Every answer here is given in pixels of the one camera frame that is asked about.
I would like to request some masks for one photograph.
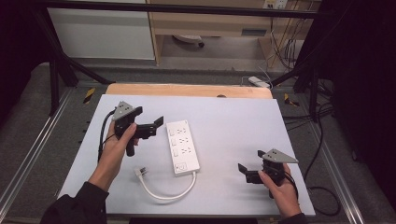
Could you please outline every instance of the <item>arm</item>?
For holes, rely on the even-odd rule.
[[[283,164],[285,172],[291,174],[290,168],[287,164]],[[301,212],[300,205],[296,197],[293,185],[289,180],[284,179],[280,186],[277,186],[274,181],[265,172],[259,171],[260,179],[265,187],[271,190],[274,196],[276,206],[279,209],[282,220],[279,224],[287,223],[307,223],[305,215]]]
[[[135,131],[136,124],[131,124],[118,140],[113,135],[114,122],[111,122],[102,157],[88,182],[84,183],[75,198],[64,195],[53,203],[40,223],[106,223],[106,213],[102,208],[108,196],[108,189],[120,171],[126,145]]]

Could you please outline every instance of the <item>white cabinet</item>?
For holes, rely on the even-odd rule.
[[[147,12],[49,8],[49,14],[70,57],[154,60]]]

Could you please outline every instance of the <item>hand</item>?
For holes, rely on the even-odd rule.
[[[287,164],[284,163],[283,167],[285,168],[285,172],[291,174],[290,168]],[[292,217],[301,213],[296,192],[288,179],[285,178],[281,185],[277,186],[271,177],[265,172],[259,171],[259,175],[265,187],[271,190],[282,218]]]
[[[88,180],[88,182],[104,191],[108,191],[114,178],[119,173],[126,145],[136,132],[136,124],[133,123],[125,130],[119,140],[116,135],[114,135],[114,125],[114,121],[112,121],[108,128],[107,141],[105,142],[102,157]],[[137,146],[137,143],[138,139],[135,139],[134,145]]]

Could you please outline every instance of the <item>white device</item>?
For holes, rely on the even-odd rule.
[[[174,38],[191,44],[198,44],[200,48],[203,48],[205,43],[199,35],[173,35]]]
[[[199,171],[200,166],[186,120],[166,124],[169,146],[176,176]]]
[[[257,77],[250,77],[248,78],[248,81],[258,87],[264,87],[264,88],[268,88],[270,85],[268,83],[266,83],[264,80],[261,80]]]
[[[169,146],[171,150],[172,162],[176,176],[192,174],[192,181],[190,186],[181,194],[171,197],[158,196],[152,193],[146,186],[143,180],[143,175],[146,174],[146,168],[134,169],[134,173],[139,178],[145,191],[153,198],[160,200],[174,200],[181,198],[187,194],[195,184],[196,172],[199,171],[200,166],[198,158],[195,153],[194,143],[192,142],[189,123],[186,120],[167,123],[166,130],[168,133]]]
[[[285,9],[288,0],[276,0],[275,9]]]

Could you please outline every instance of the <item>black sleeve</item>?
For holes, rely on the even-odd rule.
[[[279,221],[279,224],[306,224],[306,223],[308,223],[308,221],[306,220],[304,213],[300,213],[293,217],[288,217]]]
[[[108,192],[85,182],[76,198],[64,195],[53,203],[44,213],[40,223],[106,224],[106,213],[102,208],[107,196]]]

